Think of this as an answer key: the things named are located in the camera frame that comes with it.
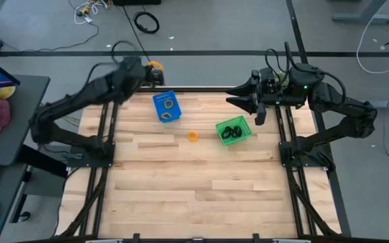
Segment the desk foot with caster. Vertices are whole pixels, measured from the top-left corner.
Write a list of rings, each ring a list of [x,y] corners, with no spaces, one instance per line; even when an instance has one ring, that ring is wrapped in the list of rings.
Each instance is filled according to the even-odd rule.
[[[10,223],[24,222],[27,221],[31,216],[31,213],[29,211],[23,210],[24,204],[28,197],[25,191],[26,191],[27,184],[30,181],[31,175],[32,175],[31,170],[27,169],[22,177],[20,188],[18,190],[18,195],[16,196],[16,199],[13,203],[13,207],[12,207],[13,212],[9,219]]]

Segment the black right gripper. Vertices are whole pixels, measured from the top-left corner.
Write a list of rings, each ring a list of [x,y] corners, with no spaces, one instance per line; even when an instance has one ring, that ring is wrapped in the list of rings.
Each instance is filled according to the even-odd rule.
[[[275,103],[279,77],[270,67],[265,67],[253,70],[251,78],[240,86],[228,89],[226,93],[236,97],[228,97],[226,101],[247,113],[256,112],[255,125],[260,126],[265,123],[266,106]]]

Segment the green plastic basket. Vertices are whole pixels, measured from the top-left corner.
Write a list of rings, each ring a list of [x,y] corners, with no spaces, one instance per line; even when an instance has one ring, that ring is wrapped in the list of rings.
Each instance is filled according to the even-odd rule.
[[[242,136],[239,138],[231,138],[231,139],[223,139],[221,137],[221,133],[224,131],[226,126],[234,127],[234,126],[240,126],[242,129]],[[238,142],[240,140],[243,140],[253,134],[251,131],[249,124],[247,123],[244,116],[240,115],[238,117],[234,117],[232,119],[228,119],[226,121],[222,121],[215,125],[215,128],[217,130],[217,133],[219,135],[219,138],[221,139],[223,145],[227,146],[229,144]]]

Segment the grey table base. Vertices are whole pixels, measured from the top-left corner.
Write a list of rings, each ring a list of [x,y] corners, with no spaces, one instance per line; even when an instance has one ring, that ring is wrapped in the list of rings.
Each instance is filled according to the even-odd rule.
[[[370,102],[376,109],[389,109],[389,93],[369,93],[364,92],[359,95],[352,96],[353,99],[363,103]]]
[[[387,0],[371,0],[361,13],[334,13],[332,20],[352,24],[389,24],[389,14],[382,14],[380,10]]]

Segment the black floor box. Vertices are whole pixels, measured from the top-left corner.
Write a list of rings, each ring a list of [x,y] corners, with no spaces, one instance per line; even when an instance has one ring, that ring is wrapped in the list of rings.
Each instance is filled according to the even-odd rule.
[[[162,0],[112,0],[114,5],[160,5]]]

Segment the blue plastic basket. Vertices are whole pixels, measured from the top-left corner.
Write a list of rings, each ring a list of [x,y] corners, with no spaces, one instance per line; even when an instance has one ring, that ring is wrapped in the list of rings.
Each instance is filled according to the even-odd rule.
[[[168,100],[168,99],[171,99],[174,102],[174,106],[171,109],[166,109],[163,105],[165,100]],[[155,105],[155,109],[156,109],[159,121],[161,121],[163,123],[170,122],[170,121],[173,121],[175,119],[179,119],[180,116],[182,115],[176,94],[172,90],[153,95],[153,102]],[[165,112],[170,113],[172,115],[172,117],[170,119],[163,120],[161,118],[161,114],[165,113]]]

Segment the dark grey desk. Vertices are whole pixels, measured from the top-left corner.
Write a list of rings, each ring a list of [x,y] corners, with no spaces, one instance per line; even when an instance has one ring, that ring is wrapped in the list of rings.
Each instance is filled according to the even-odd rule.
[[[9,219],[26,168],[25,164],[0,167],[0,235]]]

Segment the black aluminium table frame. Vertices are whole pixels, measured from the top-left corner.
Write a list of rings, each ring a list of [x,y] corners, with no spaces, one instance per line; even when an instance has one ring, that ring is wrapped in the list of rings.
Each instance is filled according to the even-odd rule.
[[[215,125],[241,115],[226,102],[223,86],[177,86],[182,116],[162,123],[152,90],[120,107],[87,107],[79,132],[113,132],[113,166],[103,193],[82,227],[68,231],[100,171],[82,168],[67,181],[57,227],[57,243],[208,243],[295,239],[319,234],[288,185],[278,144],[293,134],[314,133],[310,110],[269,110],[253,135],[225,146]],[[199,135],[187,139],[190,131]]]

